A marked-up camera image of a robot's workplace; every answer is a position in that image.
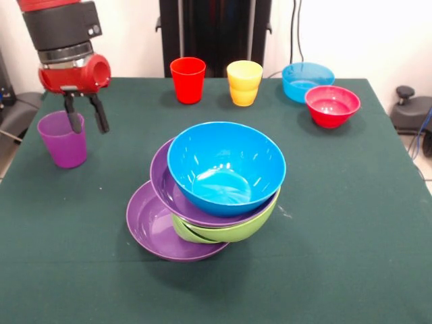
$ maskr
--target red bowl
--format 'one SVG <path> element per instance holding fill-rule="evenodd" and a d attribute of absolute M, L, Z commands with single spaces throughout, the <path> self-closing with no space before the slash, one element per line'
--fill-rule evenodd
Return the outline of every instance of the red bowl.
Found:
<path fill-rule="evenodd" d="M 360 109 L 360 99 L 340 86 L 317 86 L 306 93 L 313 120 L 324 128 L 336 128 Z"/>

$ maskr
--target stacked yellow cups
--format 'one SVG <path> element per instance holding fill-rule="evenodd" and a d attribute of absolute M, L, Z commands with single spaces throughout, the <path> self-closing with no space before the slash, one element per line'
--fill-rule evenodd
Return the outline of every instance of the stacked yellow cups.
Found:
<path fill-rule="evenodd" d="M 227 66 L 229 92 L 235 105 L 247 107 L 254 103 L 263 67 L 253 61 L 235 61 Z"/>

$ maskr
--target green tablecloth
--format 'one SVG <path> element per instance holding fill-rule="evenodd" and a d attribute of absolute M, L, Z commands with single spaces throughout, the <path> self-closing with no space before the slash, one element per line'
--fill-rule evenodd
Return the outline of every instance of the green tablecloth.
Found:
<path fill-rule="evenodd" d="M 336 130 L 263 80 L 232 105 L 224 79 L 177 103 L 170 79 L 114 79 L 111 126 L 86 117 L 88 161 L 54 166 L 30 127 L 0 185 L 0 323 L 431 323 L 432 199 L 366 80 L 337 80 L 362 109 Z M 36 120 L 62 109 L 48 95 Z M 253 237 L 198 263 L 162 261 L 126 227 L 156 150 L 184 128 L 230 120 L 263 131 L 288 164 Z"/>

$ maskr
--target plastic cup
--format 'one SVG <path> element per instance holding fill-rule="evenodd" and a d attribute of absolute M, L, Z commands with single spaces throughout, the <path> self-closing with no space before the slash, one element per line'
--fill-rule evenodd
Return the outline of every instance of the plastic cup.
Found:
<path fill-rule="evenodd" d="M 235 61 L 227 66 L 232 102 L 241 107 L 254 103 L 263 77 L 263 67 L 253 61 Z"/>
<path fill-rule="evenodd" d="M 181 57 L 172 61 L 170 68 L 177 100 L 187 105 L 199 102 L 203 96 L 205 62 L 196 57 Z"/>
<path fill-rule="evenodd" d="M 87 159 L 86 132 L 84 118 L 81 121 L 81 133 L 72 130 L 66 111 L 56 111 L 44 116 L 38 122 L 40 137 L 47 147 L 54 163 L 64 169 L 77 167 Z"/>

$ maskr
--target light blue bowl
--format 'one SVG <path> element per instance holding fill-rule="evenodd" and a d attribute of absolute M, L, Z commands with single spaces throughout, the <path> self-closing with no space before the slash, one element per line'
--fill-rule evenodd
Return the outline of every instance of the light blue bowl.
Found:
<path fill-rule="evenodd" d="M 179 134 L 168 150 L 168 168 L 191 203 L 220 217 L 257 208 L 286 175 L 284 155 L 270 138 L 224 121 L 198 124 Z"/>
<path fill-rule="evenodd" d="M 325 66 L 315 63 L 293 63 L 282 71 L 285 95 L 298 103 L 306 103 L 306 92 L 316 86 L 331 86 L 335 76 Z"/>

